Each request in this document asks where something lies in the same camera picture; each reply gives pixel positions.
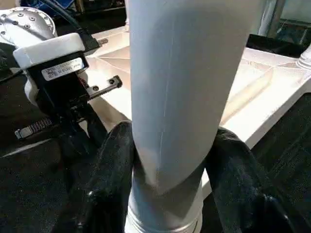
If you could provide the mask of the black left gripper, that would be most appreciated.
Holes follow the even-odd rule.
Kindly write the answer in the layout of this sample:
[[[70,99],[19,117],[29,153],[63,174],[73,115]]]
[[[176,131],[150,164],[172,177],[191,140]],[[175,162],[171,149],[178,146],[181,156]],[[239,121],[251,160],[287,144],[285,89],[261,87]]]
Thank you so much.
[[[92,164],[108,135],[89,101],[122,87],[118,75],[104,79],[102,86],[89,85],[81,77],[88,67],[83,54],[69,54],[28,69],[38,88],[40,110],[62,125],[62,159],[68,167]],[[86,131],[81,121],[86,121]]]

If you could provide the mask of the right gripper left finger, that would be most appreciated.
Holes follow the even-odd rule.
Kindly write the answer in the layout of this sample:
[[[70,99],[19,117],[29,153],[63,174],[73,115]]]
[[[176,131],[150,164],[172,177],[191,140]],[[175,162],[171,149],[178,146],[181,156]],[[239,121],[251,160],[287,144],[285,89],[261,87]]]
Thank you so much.
[[[65,166],[62,135],[58,138],[68,200],[52,229],[54,233],[122,233],[136,154],[132,124],[122,121],[107,131],[96,160]]]

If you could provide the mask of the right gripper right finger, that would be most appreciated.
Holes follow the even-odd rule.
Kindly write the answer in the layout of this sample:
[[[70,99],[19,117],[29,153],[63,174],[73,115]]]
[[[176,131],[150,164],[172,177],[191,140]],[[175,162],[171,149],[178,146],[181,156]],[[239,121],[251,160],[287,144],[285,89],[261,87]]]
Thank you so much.
[[[225,233],[309,233],[311,225],[277,190],[249,147],[219,127],[204,159]]]

